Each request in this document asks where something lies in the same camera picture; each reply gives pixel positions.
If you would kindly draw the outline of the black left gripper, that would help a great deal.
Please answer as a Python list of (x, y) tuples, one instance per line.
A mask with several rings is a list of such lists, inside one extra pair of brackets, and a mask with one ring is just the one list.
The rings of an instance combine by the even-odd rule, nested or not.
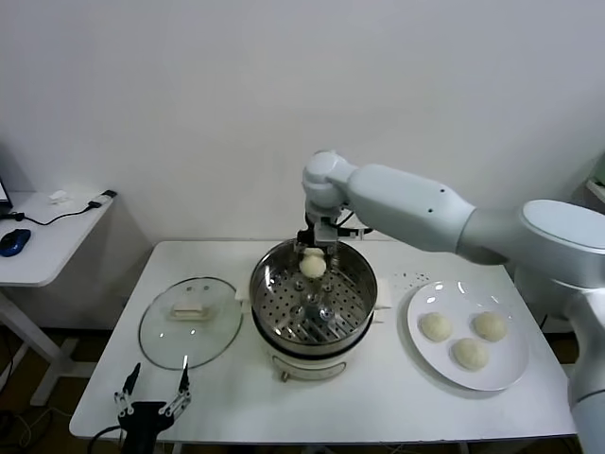
[(191, 402), (188, 359), (182, 362), (181, 379), (176, 396), (167, 404), (163, 401), (135, 402), (131, 395), (140, 374), (138, 362), (127, 376), (122, 389), (114, 394), (117, 415), (121, 418), (121, 428), (126, 432), (122, 454), (151, 454), (157, 437), (174, 424)]

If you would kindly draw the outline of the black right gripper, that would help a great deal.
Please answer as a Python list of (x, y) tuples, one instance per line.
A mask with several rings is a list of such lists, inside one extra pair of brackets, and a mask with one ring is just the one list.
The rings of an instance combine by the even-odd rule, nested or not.
[(306, 227), (297, 233), (294, 251), (299, 259), (303, 259), (307, 248), (329, 250), (329, 266), (339, 266), (339, 243), (337, 233), (337, 217), (320, 216), (305, 213)]

